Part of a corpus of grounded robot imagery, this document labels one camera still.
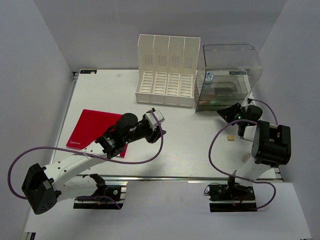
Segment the yellow eraser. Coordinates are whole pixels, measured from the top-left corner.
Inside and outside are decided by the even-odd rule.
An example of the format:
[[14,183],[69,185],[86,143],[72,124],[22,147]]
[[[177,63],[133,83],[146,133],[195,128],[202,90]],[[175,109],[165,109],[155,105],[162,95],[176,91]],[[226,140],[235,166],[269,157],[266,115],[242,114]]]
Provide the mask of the yellow eraser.
[[227,140],[228,140],[228,141],[234,141],[234,140],[235,140],[235,137],[232,136],[232,135],[228,135],[228,136],[227,136]]

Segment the red notebook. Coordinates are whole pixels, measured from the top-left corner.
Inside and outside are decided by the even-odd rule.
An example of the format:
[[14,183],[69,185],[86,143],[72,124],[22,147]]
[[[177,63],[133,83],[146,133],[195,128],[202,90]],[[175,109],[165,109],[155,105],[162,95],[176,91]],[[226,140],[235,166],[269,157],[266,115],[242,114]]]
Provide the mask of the red notebook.
[[66,143],[67,148],[82,150],[115,125],[121,114],[84,109]]

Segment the blue lidded jar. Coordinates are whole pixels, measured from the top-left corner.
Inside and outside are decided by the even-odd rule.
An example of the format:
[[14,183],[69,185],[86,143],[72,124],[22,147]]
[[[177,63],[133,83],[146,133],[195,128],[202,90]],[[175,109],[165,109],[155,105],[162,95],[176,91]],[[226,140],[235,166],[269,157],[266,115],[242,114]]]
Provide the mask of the blue lidded jar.
[[204,90],[209,89],[213,83],[213,80],[214,80],[214,75],[210,71],[207,71],[204,76],[203,89]]

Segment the clear acrylic storage box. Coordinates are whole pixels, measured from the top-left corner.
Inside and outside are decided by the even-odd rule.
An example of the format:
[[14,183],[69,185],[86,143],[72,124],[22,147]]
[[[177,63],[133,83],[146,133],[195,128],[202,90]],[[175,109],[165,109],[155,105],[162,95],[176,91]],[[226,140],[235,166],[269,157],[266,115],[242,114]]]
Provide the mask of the clear acrylic storage box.
[[[203,89],[206,72],[214,76],[209,89]],[[194,84],[196,112],[218,111],[243,104],[261,78],[263,66],[253,44],[206,43],[202,46]],[[217,101],[199,105],[200,101]]]

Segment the white eraser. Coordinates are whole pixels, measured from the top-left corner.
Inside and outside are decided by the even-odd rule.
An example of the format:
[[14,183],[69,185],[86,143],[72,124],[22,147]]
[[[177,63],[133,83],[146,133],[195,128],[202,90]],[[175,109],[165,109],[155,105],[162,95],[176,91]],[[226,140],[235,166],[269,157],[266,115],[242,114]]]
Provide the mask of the white eraser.
[[242,161],[246,163],[250,159],[250,157],[251,157],[251,153],[248,152],[242,157]]

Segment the orange correction tape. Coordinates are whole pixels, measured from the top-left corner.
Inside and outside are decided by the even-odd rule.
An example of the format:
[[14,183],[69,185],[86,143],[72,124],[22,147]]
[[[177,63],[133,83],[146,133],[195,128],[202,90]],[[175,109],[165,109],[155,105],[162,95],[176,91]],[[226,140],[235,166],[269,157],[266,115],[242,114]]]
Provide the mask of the orange correction tape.
[[210,101],[200,101],[200,102],[199,102],[199,105],[200,105],[200,106],[210,106],[210,105],[211,105],[211,102],[210,102]]

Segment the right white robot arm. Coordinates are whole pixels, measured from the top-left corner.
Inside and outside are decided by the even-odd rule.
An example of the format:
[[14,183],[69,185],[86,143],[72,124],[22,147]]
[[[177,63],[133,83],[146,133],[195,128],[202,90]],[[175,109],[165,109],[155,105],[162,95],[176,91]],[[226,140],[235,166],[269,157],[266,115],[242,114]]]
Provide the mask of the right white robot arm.
[[237,125],[238,136],[252,143],[249,159],[232,173],[234,182],[225,188],[226,195],[236,200],[266,171],[286,165],[292,153],[291,128],[273,125],[261,120],[263,110],[255,105],[248,107],[236,103],[220,109],[217,114],[229,125]]

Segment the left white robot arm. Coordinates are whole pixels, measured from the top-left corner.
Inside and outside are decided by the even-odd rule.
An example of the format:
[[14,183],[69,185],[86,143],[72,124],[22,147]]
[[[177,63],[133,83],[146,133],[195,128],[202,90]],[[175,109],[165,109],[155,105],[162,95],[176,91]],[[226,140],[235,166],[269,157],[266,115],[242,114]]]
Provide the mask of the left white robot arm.
[[141,120],[133,113],[125,113],[106,132],[81,151],[54,164],[32,165],[22,184],[22,191],[36,215],[52,209],[55,204],[67,199],[79,201],[111,202],[117,208],[121,187],[106,184],[97,173],[80,174],[93,166],[115,162],[130,143],[145,139],[153,144],[163,140],[165,130],[161,124],[165,118],[154,108],[147,111]]

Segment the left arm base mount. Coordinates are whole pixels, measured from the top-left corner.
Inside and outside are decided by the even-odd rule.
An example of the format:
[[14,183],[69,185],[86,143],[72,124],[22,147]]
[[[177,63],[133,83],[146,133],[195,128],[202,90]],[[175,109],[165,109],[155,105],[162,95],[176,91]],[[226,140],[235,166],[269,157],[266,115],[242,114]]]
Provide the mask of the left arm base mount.
[[95,190],[89,195],[75,198],[74,209],[86,210],[120,210],[124,205],[126,185],[124,183],[107,183],[98,174],[82,176],[93,180]]

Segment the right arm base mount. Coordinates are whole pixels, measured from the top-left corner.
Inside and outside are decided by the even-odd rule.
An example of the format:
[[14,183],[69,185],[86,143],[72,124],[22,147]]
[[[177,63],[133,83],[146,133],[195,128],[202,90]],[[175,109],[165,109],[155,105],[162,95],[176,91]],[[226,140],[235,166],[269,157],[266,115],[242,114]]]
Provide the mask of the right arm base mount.
[[217,182],[208,184],[203,194],[209,197],[211,213],[256,212],[257,204],[252,186],[240,186],[234,177],[227,184]]

